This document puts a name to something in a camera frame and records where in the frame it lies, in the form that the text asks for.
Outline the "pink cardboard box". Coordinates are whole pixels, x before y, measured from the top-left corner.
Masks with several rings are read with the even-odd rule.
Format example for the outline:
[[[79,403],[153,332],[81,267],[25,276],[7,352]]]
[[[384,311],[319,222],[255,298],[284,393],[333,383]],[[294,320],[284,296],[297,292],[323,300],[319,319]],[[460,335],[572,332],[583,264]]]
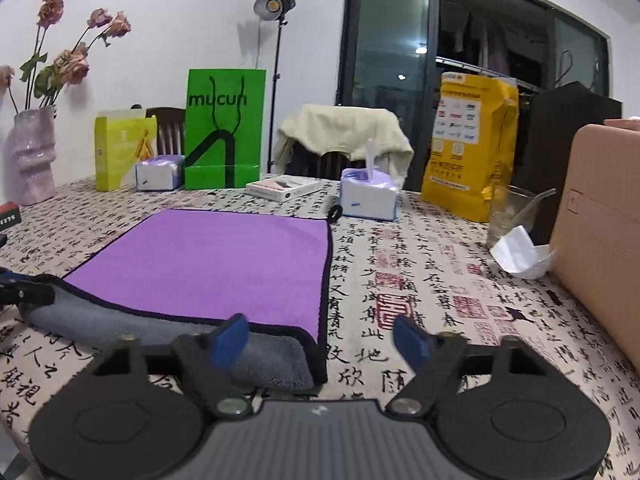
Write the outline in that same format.
[[[639,121],[580,128],[551,237],[553,272],[639,364]]]

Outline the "left purple tissue pack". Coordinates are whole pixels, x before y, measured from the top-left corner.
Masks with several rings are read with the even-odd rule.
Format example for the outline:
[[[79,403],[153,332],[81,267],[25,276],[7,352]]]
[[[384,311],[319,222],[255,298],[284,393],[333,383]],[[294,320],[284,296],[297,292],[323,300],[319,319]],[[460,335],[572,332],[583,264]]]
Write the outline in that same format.
[[[134,167],[136,189],[142,192],[175,191],[183,187],[184,156],[158,155]]]

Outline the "right purple tissue pack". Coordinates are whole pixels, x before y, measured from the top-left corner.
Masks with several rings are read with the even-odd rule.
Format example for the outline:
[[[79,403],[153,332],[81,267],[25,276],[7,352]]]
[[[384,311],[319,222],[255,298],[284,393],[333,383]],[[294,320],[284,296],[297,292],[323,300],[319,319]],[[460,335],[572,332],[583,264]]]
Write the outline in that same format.
[[[340,180],[340,206],[344,216],[376,221],[394,221],[397,217],[398,187],[384,171],[375,167],[378,154],[374,142],[364,144],[363,168],[346,168]]]

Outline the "black paper bag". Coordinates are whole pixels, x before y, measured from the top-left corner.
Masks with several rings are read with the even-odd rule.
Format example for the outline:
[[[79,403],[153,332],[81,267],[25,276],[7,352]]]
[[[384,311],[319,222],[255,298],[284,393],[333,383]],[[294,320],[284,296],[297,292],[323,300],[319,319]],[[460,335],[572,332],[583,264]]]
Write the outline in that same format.
[[[621,102],[574,81],[532,96],[521,111],[511,183],[534,194],[556,189],[555,195],[539,204],[529,230],[535,244],[550,242],[575,134],[586,125],[620,119],[622,110]]]

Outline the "white flat product box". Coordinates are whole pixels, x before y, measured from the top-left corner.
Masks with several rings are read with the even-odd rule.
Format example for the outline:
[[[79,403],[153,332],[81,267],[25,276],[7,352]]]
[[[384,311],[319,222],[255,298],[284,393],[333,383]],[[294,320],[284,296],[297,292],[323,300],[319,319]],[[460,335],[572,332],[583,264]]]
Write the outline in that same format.
[[[282,204],[288,200],[317,192],[322,186],[323,183],[319,179],[280,174],[277,177],[247,183],[244,191],[250,196]]]

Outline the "calligraphy print tablecloth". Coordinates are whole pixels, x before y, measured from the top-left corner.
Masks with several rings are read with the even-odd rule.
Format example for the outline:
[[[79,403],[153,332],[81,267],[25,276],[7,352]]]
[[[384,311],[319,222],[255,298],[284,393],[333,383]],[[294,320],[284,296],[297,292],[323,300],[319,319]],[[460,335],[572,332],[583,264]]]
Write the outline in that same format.
[[[239,190],[100,193],[90,180],[63,186],[30,206],[1,252],[7,269],[64,275],[150,214],[213,209],[317,218],[337,192],[277,204]],[[486,230],[401,194],[393,222],[344,218],[333,229],[328,312],[328,383],[321,399],[390,398],[411,378],[390,338],[390,323],[411,314],[431,333],[473,344],[525,340],[578,385],[610,422],[603,479],[639,474],[639,378],[594,317],[555,278],[528,282],[503,273],[485,246]]]

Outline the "small red black box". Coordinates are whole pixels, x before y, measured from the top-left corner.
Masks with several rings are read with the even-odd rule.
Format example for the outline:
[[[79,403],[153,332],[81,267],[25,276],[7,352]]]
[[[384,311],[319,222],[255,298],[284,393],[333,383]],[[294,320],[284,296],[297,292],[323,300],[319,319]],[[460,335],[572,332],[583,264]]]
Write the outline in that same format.
[[[0,206],[0,229],[9,229],[21,222],[21,211],[17,204],[5,203]]]

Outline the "black framed glass door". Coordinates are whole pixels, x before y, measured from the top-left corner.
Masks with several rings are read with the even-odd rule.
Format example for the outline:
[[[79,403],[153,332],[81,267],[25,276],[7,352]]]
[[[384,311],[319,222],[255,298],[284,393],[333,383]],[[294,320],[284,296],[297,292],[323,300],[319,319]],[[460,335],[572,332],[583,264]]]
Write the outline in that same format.
[[[394,113],[420,188],[445,72],[509,77],[533,96],[579,82],[611,94],[603,34],[538,0],[346,0],[336,102]]]

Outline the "cream garment on chair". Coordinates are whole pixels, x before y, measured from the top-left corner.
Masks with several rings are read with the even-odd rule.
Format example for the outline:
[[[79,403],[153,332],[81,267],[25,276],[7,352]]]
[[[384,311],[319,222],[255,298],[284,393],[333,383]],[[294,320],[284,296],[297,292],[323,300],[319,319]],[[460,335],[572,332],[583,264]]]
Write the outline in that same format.
[[[384,108],[306,104],[277,130],[274,168],[283,172],[293,161],[294,145],[323,156],[340,153],[351,162],[366,158],[366,143],[376,146],[375,163],[397,186],[403,186],[414,151],[398,117]]]

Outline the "yellow printed paper bag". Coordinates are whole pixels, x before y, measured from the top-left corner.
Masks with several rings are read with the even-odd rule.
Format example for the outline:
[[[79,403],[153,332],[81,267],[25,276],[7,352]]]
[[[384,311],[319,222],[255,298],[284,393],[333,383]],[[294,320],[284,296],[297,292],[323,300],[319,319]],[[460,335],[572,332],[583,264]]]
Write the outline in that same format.
[[[519,111],[511,78],[442,74],[422,198],[486,223],[496,188],[511,182]]]

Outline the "purple grey microfibre towel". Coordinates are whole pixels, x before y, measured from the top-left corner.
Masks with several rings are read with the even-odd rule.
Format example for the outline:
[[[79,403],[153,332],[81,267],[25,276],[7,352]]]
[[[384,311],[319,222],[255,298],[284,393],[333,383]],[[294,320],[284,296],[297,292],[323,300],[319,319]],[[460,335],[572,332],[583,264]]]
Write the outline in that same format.
[[[232,315],[250,326],[233,365],[243,385],[303,391],[326,383],[331,223],[269,214],[168,209],[139,222],[62,278],[24,321],[103,349],[209,332]]]

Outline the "dark wooden chair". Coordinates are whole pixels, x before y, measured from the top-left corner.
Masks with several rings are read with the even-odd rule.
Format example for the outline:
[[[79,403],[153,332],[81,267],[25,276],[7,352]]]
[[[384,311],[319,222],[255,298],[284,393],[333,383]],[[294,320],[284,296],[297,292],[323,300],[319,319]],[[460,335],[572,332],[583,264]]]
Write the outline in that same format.
[[[145,110],[146,117],[156,117],[156,151],[159,155],[184,153],[184,120],[186,111],[175,107],[152,107]]]
[[[352,162],[343,153],[327,152],[318,155],[295,142],[284,172],[297,177],[340,180],[343,170],[351,166]]]

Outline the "dark wooden chair right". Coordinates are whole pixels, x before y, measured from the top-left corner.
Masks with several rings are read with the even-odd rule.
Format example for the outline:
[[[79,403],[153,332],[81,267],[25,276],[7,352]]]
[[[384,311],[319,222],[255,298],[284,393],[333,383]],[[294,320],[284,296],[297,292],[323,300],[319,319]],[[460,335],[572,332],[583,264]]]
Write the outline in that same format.
[[[340,180],[343,170],[351,166],[352,162],[343,153],[327,152],[318,155],[295,142],[284,172],[297,177]]]

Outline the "clear drinking glass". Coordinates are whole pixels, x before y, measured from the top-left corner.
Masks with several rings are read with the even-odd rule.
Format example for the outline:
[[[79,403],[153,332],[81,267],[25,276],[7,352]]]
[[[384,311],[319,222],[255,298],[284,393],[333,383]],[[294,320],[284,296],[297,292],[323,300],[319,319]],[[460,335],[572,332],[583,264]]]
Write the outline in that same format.
[[[490,205],[486,247],[490,249],[516,226],[530,232],[535,224],[540,203],[556,194],[555,188],[533,193],[518,186],[499,186]]]

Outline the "purple tissue pack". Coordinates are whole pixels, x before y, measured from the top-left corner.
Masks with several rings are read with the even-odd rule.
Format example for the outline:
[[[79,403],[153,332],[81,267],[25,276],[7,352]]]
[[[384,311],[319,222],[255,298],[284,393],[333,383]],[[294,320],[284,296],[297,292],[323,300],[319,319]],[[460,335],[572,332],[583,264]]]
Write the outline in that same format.
[[[375,167],[378,154],[374,142],[364,144],[363,168],[346,168],[340,180],[340,206],[344,216],[376,221],[394,221],[397,217],[398,187],[384,171]]]
[[[183,187],[184,156],[158,155],[134,167],[136,189],[142,192],[175,191]]]

